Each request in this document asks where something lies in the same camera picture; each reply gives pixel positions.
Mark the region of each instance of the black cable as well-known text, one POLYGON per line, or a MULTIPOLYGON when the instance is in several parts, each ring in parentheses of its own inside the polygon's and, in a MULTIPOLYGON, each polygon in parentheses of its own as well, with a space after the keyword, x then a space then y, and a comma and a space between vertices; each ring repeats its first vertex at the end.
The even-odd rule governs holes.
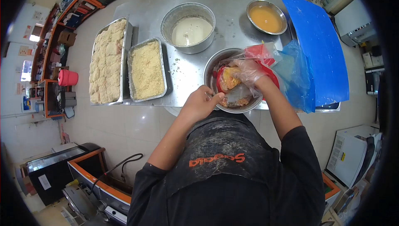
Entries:
POLYGON ((143 157, 143 156, 140 156, 138 159, 127 160, 125 163, 122 164, 121 178, 122 178, 122 181, 123 181, 124 183, 126 182, 126 179, 125 179, 125 176, 124 176, 124 171, 123 171, 123 167, 125 166, 125 164, 127 164, 127 163, 129 163, 129 162, 133 162, 133 161, 139 160, 139 159, 141 159, 142 157, 143 157))
POLYGON ((91 186, 89 195, 93 192, 93 189, 94 189, 94 187, 96 186, 97 182, 100 180, 100 178, 102 178, 103 176, 106 176, 108 173, 110 173, 111 171, 113 171, 114 169, 116 169, 119 165, 124 164, 125 162, 127 162, 128 159, 131 159, 132 157, 135 157, 135 156, 138 156, 138 155, 140 155, 139 158, 137 158, 137 159, 132 159, 132 160, 130 160, 129 162, 139 160, 139 159, 141 159, 141 158, 144 156, 142 153, 136 153, 136 154, 134 154, 134 155, 132 155, 132 156, 130 156, 130 157, 124 159, 122 162, 120 162, 119 164, 115 165, 112 169, 110 169, 109 171, 107 171, 107 172, 105 172, 104 174, 102 174, 101 176, 99 176, 99 177, 96 179, 96 181, 94 181, 93 185, 91 186))

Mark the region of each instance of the metal tray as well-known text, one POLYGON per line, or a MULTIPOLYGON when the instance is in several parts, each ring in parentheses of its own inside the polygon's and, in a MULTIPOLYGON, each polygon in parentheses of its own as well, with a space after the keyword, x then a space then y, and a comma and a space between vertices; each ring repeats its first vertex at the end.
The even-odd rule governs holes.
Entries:
POLYGON ((157 99, 160 98, 162 96, 164 96, 166 94, 167 91, 167 83, 166 83, 166 74, 165 74, 165 64, 164 64, 164 58, 162 55, 162 45, 161 45, 161 39, 159 37, 154 37, 151 39, 147 39, 145 41, 143 41, 142 43, 139 43, 137 45, 132 46, 132 48, 130 48, 129 53, 128 53, 128 59, 127 59, 127 68, 128 68, 128 76, 129 76, 129 90, 130 90, 130 98, 132 99, 132 101, 134 102, 141 102, 141 101, 145 101, 145 100, 149 100, 149 99, 157 99), (145 99, 134 99, 134 92, 136 91, 134 89, 134 85, 133 85, 133 78, 132 78, 132 52, 134 49, 136 48, 141 48, 142 46, 147 45, 150 42, 154 42, 154 41, 158 41, 159 44, 159 55, 160 55, 160 62, 161 62, 161 69, 162 69, 162 76, 164 78, 164 85, 165 85, 165 89, 163 91, 162 94, 160 95, 156 95, 156 96, 152 96, 152 97, 148 97, 145 99))
MULTIPOLYGON (((125 79, 126 71, 127 71, 125 66, 127 63, 128 50, 129 50, 130 46, 132 45, 132 36, 133 36, 133 26, 129 22, 129 15, 121 17, 119 19, 116 19, 115 21, 106 25, 104 28, 100 29, 100 31, 96 34, 96 37, 97 37, 97 35, 101 34, 102 31, 108 30, 108 27, 111 24, 113 24, 114 22, 122 21, 123 19, 126 19, 126 27, 125 27, 124 34, 123 34, 122 53, 121 53, 121 78, 120 78, 121 94, 119 95, 119 99, 117 101, 104 103, 104 104, 93 104, 92 102, 90 102, 90 105, 117 105, 117 104, 123 103, 124 79, 125 79)), ((93 50, 91 52, 91 56, 93 56, 93 54, 94 54, 94 46, 95 46, 95 43, 93 44, 93 50)))

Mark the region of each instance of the stainless steel bowl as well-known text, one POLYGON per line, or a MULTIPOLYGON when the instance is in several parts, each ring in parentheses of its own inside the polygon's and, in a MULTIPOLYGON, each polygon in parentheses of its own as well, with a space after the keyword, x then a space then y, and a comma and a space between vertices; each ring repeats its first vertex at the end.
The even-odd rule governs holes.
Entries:
MULTIPOLYGON (((213 77, 213 69, 219 61, 223 59, 227 59, 228 57, 236 54, 237 52, 242 51, 242 48, 225 48, 214 54, 205 65, 205 69, 203 71, 203 83, 204 85, 210 87, 214 92, 217 93, 216 87, 216 78, 213 77)), ((248 104, 243 105, 241 107, 229 108, 224 107, 220 104, 217 104, 217 108, 231 113, 231 114, 243 114, 246 113, 255 107, 257 107, 262 102, 263 96, 257 97, 256 99, 252 99, 248 104)))
POLYGON ((188 2, 180 4, 171 9, 162 19, 161 22, 161 35, 164 41, 175 47, 177 50, 186 54, 196 54, 204 51, 209 47, 215 36, 216 20, 212 10, 207 6, 196 2, 188 2), (202 41, 190 46, 177 46, 173 44, 172 32, 176 24, 183 18, 199 17, 205 19, 212 25, 211 33, 202 41))
POLYGON ((248 19, 252 22, 252 24, 260 31, 262 31, 263 33, 267 33, 267 34, 282 34, 287 30, 288 24, 287 24, 287 19, 285 18, 284 13, 281 11, 281 9, 279 9, 276 5, 272 4, 271 2, 265 1, 265 0, 254 0, 252 2, 250 2, 247 6, 247 16, 248 19), (251 17, 249 16, 249 11, 256 6, 267 6, 269 8, 271 8, 272 10, 276 11, 277 14, 280 16, 281 19, 281 29, 280 31, 278 31, 277 33, 271 33, 269 31, 263 30, 261 28, 259 28, 251 19, 251 17))

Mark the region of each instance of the stainless steel table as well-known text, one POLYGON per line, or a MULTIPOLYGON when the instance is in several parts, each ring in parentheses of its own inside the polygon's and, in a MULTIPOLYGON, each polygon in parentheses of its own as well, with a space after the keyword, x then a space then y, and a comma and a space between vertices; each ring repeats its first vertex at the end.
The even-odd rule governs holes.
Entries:
MULTIPOLYGON (((198 2, 209 7, 216 17, 215 39, 211 46, 198 54, 184 54, 173 46, 162 42, 164 57, 169 61, 170 89, 162 98, 134 103, 124 99, 124 105, 154 105, 182 107, 188 95, 203 84, 202 74, 208 59, 217 51, 230 48, 244 48, 263 42, 274 42, 278 50, 296 38, 291 19, 282 0, 267 0, 277 5, 288 20, 287 31, 279 36, 258 31, 249 21, 247 4, 252 0, 131 0, 117 7, 114 19, 129 15, 133 25, 132 45, 158 36, 163 16, 173 7, 185 2, 198 2)), ((268 109, 263 101, 256 109, 268 109)))

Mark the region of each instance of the blue plastic bag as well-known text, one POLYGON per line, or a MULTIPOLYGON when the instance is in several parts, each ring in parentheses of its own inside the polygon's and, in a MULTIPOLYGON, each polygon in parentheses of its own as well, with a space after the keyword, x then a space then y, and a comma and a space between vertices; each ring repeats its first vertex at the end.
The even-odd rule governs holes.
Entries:
POLYGON ((315 111, 312 65, 302 52, 297 40, 292 40, 282 51, 282 59, 271 67, 285 85, 288 102, 306 113, 315 111))

